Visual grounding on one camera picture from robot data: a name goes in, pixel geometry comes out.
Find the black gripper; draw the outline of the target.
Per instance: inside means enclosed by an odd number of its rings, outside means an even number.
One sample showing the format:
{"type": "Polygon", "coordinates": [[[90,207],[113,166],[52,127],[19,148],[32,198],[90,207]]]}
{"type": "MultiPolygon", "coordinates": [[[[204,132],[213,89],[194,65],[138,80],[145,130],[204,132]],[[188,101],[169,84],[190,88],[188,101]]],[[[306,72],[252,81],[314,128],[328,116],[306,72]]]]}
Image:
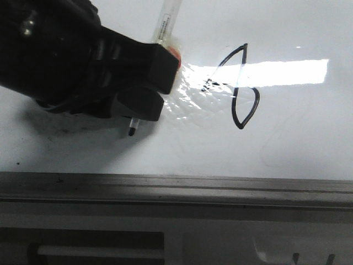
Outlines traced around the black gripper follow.
{"type": "Polygon", "coordinates": [[[1,86],[49,113],[112,118],[146,73],[143,43],[102,26],[90,1],[1,2],[1,86]]]}

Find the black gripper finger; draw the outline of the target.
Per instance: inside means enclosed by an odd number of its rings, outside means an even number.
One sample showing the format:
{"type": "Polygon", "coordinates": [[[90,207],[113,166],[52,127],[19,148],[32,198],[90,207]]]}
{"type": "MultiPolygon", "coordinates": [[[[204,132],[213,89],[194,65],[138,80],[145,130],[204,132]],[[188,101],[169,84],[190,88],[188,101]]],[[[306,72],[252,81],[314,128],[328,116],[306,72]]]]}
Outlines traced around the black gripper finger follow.
{"type": "Polygon", "coordinates": [[[147,58],[147,73],[143,89],[161,94],[170,94],[173,88],[179,60],[160,44],[144,43],[147,58]]]}
{"type": "Polygon", "coordinates": [[[158,121],[163,106],[164,100],[156,91],[128,88],[117,93],[111,106],[111,115],[158,121]]]}

